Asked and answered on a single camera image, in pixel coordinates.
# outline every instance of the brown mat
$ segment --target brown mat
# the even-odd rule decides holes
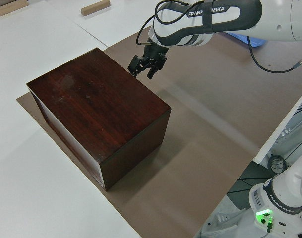
[[[256,56],[289,67],[302,45],[288,54],[287,46],[269,42]],[[142,51],[131,36],[105,52],[127,68]],[[138,79],[172,107],[163,145],[110,191],[96,186],[143,238],[191,238],[301,96],[302,67],[263,72],[246,45],[217,34],[206,46],[169,50],[162,71]],[[32,96],[17,100],[75,161]]]

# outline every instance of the green light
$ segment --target green light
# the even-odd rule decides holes
[[[256,219],[258,220],[258,222],[262,223],[261,222],[261,219],[265,219],[267,218],[270,214],[272,214],[273,211],[270,210],[270,209],[265,209],[263,211],[259,211],[259,212],[256,212],[255,213],[255,216],[256,216]]]

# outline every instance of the blue plastic container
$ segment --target blue plastic container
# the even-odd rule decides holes
[[[228,34],[233,37],[236,37],[237,39],[248,44],[248,40],[247,40],[246,36],[240,35],[240,34],[235,34],[235,33],[230,33],[230,32],[228,32]],[[262,40],[262,39],[258,39],[258,38],[254,38],[254,37],[250,37],[250,41],[251,41],[252,47],[262,46],[265,42],[267,42],[267,40]]]

